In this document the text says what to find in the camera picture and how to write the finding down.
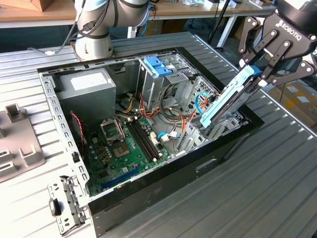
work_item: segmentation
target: table leg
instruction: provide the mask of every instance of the table leg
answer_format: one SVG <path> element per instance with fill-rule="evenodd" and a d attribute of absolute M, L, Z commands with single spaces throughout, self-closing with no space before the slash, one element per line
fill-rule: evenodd
<path fill-rule="evenodd" d="M 129 26 L 127 38 L 135 38 L 136 34 L 137 34 L 137 27 Z"/>
<path fill-rule="evenodd" d="M 221 35 L 221 38 L 218 42 L 218 45 L 217 47 L 223 47 L 224 46 L 224 43 L 226 42 L 229 34 L 230 34 L 230 31 L 232 30 L 232 27 L 234 25 L 234 23 L 236 22 L 237 20 L 237 16 L 236 15 L 233 15 L 232 17 L 229 18 L 229 21 L 228 23 L 226 24 L 226 27 Z"/>

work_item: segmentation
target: aluminum table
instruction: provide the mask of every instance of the aluminum table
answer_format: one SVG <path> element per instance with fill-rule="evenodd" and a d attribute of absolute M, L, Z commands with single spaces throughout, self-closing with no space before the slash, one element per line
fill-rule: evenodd
<path fill-rule="evenodd" d="M 118 55 L 185 47 L 223 83 L 237 70 L 199 37 L 176 33 L 117 40 Z M 0 54 L 0 110 L 27 110 L 46 163 L 0 184 L 1 237 L 59 237 L 47 184 L 66 164 L 36 68 L 76 62 L 71 47 L 56 56 Z M 264 92 L 247 103 L 265 121 L 232 158 L 194 183 L 111 230 L 105 238 L 309 238 L 317 229 L 317 138 Z M 94 237 L 86 222 L 68 237 Z"/>

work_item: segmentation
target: green motherboard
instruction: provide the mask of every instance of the green motherboard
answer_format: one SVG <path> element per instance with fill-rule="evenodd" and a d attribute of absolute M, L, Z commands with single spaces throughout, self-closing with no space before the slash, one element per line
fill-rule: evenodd
<path fill-rule="evenodd" d="M 154 132 L 144 117 L 133 123 L 133 127 L 127 121 L 121 123 L 125 138 L 121 141 L 114 141 L 112 144 L 107 143 L 101 129 L 85 135 L 87 145 L 85 146 L 84 162 L 90 175 L 88 187 L 91 196 L 171 158 L 167 149 L 160 142 L 153 140 Z M 107 137 L 119 134 L 113 125 L 104 128 L 104 131 L 107 131 Z M 144 133 L 144 137 L 140 139 L 138 135 L 142 133 Z M 146 142 L 151 142 L 147 150 L 144 149 Z M 159 155 L 157 158 L 149 155 L 149 147 L 153 149 L 154 154 Z"/>

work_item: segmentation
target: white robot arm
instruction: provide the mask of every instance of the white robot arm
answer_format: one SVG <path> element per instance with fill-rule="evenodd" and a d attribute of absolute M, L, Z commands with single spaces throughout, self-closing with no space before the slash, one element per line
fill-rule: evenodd
<path fill-rule="evenodd" d="M 109 28 L 142 26 L 150 15 L 149 0 L 75 0 L 75 8 L 79 16 L 75 49 L 83 60 L 110 57 Z"/>

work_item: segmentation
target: chip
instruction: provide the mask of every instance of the chip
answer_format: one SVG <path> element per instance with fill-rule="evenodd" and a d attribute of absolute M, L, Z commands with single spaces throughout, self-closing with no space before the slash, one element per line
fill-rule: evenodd
<path fill-rule="evenodd" d="M 104 177 L 107 177 L 108 175 L 109 175 L 109 174 L 108 174 L 108 172 L 107 172 L 106 170 L 99 173 L 99 177 L 100 177 L 101 179 L 103 179 Z"/>

